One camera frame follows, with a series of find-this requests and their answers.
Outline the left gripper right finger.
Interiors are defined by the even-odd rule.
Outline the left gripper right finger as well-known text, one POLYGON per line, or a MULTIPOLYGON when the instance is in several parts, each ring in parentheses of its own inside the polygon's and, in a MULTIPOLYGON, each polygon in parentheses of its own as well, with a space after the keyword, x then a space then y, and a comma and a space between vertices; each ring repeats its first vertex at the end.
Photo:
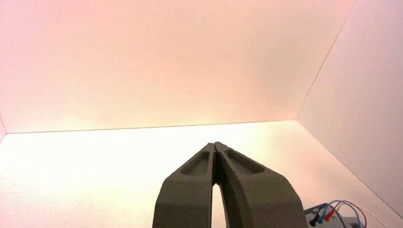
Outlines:
POLYGON ((306 228, 302 202, 281 174, 215 143, 217 184, 228 228, 306 228))

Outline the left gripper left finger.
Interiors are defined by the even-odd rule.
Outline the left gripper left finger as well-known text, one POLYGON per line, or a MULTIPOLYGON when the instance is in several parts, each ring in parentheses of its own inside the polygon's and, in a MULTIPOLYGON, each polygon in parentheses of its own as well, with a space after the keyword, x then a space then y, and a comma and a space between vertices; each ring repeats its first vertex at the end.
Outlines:
POLYGON ((164 180, 154 208, 154 228, 211 227, 215 152, 213 143, 206 144, 164 180))

